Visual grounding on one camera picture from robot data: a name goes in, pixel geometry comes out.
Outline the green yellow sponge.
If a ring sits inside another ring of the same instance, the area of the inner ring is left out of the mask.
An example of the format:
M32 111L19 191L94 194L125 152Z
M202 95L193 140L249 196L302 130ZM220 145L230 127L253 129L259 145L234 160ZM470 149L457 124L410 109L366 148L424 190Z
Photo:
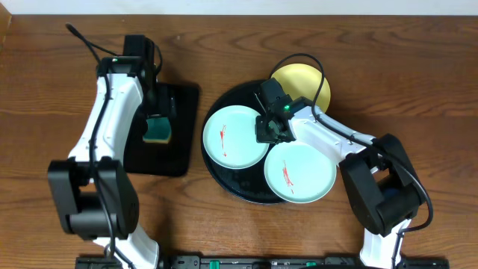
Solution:
M172 128L167 117L149 118L146 120L147 131L143 135L145 143L164 143L170 142L172 137Z

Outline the light green plate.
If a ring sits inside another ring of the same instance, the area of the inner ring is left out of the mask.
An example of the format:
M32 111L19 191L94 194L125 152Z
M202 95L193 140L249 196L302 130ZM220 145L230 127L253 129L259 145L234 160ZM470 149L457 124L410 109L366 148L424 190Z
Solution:
M331 160L301 142L274 146L264 162L264 178L269 188L293 203L310 203L324 197L332 189L336 173Z
M221 167L233 170L257 164L269 149L268 143L256 140L255 120L259 115L243 105L230 105L214 112L202 132L207 156Z

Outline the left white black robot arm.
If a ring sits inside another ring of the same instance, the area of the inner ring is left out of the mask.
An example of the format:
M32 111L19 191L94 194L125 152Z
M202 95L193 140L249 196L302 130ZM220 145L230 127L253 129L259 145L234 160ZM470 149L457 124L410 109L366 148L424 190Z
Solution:
M160 83L139 56L105 58L83 133L68 157L48 168L49 187L68 234L98 244L103 257L78 258L78 268L158 268L159 244L139 222L130 173L183 174L187 159L174 149L180 88Z

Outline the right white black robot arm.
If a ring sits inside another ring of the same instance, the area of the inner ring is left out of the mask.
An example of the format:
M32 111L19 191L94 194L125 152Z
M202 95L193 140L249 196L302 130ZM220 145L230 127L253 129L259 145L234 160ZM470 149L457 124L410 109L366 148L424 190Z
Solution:
M361 262L373 268L398 268L403 237L424 229L411 226L421 205L431 203L401 142L356 132L300 97L265 98L256 120L258 141L271 143L264 163L270 189L288 202L307 203L325 196L341 175L354 215L364 227Z

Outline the black rectangular tray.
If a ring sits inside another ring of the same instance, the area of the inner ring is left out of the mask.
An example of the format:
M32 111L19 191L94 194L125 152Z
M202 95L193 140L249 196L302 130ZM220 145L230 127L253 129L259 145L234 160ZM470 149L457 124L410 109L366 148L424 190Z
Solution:
M169 120L170 142L145 143L140 122L132 120L123 163L128 173L157 176L182 176L189 167L193 131L199 104L199 88L195 85L170 84L176 98L176 117Z

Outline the black round tray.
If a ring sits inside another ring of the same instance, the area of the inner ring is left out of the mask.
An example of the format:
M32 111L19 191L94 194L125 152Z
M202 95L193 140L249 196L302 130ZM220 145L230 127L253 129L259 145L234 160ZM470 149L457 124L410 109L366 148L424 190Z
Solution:
M264 115L257 95L260 84L260 81L240 84L221 96L208 112L203 129L206 121L214 112L230 105L243 105L256 110L260 115ZM279 143L269 143L269 149L266 155L257 164L240 170L228 169L216 164L207 156L203 143L202 157L213 178L229 193L248 202L279 204L287 201L274 194L264 178L264 162L267 154L278 144Z

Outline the yellow plate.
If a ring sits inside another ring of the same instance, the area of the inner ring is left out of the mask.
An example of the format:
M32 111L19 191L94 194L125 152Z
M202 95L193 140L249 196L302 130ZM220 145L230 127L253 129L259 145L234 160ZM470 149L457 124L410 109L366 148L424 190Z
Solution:
M307 64L288 64L272 74L292 100L304 96L313 100L322 79L322 73Z

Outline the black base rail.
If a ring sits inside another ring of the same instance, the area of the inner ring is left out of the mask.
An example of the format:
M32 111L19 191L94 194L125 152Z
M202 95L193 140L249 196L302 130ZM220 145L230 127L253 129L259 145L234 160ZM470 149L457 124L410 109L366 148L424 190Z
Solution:
M78 257L75 269L123 268L119 262L98 257ZM320 259L229 259L200 258L198 256L170 256L160 259L160 269L300 269L300 268L372 268L363 265L358 258L326 257ZM446 259L402 258L397 268L449 269Z

